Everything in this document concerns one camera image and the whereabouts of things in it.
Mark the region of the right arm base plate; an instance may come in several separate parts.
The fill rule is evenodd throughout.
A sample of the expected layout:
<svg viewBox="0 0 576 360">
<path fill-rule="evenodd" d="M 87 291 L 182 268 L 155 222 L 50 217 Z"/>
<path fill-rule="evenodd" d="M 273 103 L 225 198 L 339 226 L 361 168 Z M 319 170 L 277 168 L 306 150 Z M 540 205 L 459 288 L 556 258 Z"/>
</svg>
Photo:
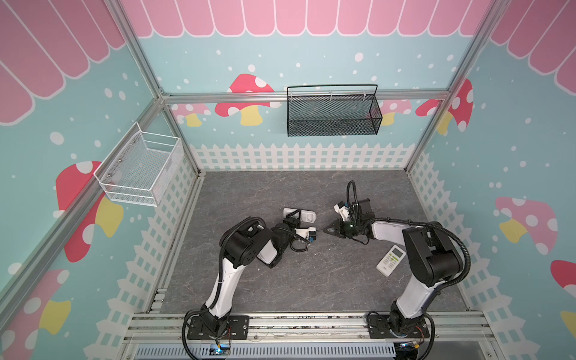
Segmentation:
<svg viewBox="0 0 576 360">
<path fill-rule="evenodd" d="M 424 316 L 407 319 L 401 313 L 377 313 L 370 311 L 365 315 L 367 329 L 371 339 L 426 339 L 430 337 L 429 327 Z"/>
</svg>

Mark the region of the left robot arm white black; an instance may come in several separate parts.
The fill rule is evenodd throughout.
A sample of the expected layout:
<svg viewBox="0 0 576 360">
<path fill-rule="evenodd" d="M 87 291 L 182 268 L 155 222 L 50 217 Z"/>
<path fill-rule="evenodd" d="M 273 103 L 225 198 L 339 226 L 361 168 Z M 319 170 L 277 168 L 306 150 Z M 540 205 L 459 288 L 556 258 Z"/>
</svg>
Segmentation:
<svg viewBox="0 0 576 360">
<path fill-rule="evenodd" d="M 218 273 L 210 296 L 201 307 L 202 325 L 213 337 L 227 330 L 233 297 L 245 268 L 259 260 L 270 269 L 282 260 L 286 249 L 305 252 L 310 244 L 291 223 L 267 227 L 261 217 L 246 217 L 220 238 Z"/>
</svg>

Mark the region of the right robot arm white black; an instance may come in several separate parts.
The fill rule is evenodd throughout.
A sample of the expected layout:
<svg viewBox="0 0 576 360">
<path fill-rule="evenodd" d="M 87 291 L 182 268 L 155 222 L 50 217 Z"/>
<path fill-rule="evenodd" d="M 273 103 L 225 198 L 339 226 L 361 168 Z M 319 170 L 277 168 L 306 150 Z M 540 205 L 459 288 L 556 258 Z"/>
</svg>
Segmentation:
<svg viewBox="0 0 576 360">
<path fill-rule="evenodd" d="M 470 272 L 471 256 L 466 245 L 437 221 L 376 217 L 369 199 L 339 202 L 334 210 L 339 219 L 330 223 L 325 233 L 355 242 L 363 235 L 367 237 L 365 244 L 370 240 L 393 244 L 376 266 L 383 275 L 389 276 L 403 259 L 409 263 L 408 285 L 393 301 L 387 316 L 367 316 L 369 326 L 396 338 L 422 334 L 431 303 L 442 290 L 462 282 Z"/>
</svg>

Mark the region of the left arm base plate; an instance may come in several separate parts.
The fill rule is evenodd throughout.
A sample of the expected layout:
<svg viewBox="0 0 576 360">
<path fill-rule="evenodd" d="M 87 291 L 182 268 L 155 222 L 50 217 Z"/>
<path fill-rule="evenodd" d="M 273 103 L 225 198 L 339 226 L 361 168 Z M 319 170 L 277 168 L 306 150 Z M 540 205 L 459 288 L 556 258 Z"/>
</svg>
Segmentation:
<svg viewBox="0 0 576 360">
<path fill-rule="evenodd" d="M 228 315 L 217 319 L 210 313 L 194 316 L 186 330 L 188 340 L 246 340 L 250 317 Z"/>
</svg>

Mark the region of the white remote control back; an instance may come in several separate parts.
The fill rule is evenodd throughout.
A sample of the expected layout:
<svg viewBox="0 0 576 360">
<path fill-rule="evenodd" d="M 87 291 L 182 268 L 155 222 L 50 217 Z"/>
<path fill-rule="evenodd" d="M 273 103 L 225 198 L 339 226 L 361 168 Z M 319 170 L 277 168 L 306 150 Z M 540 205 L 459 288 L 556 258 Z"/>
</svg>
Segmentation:
<svg viewBox="0 0 576 360">
<path fill-rule="evenodd" d="M 283 216 L 285 218 L 295 218 L 308 224 L 313 224 L 317 220 L 317 214 L 314 211 L 300 208 L 284 208 Z"/>
</svg>

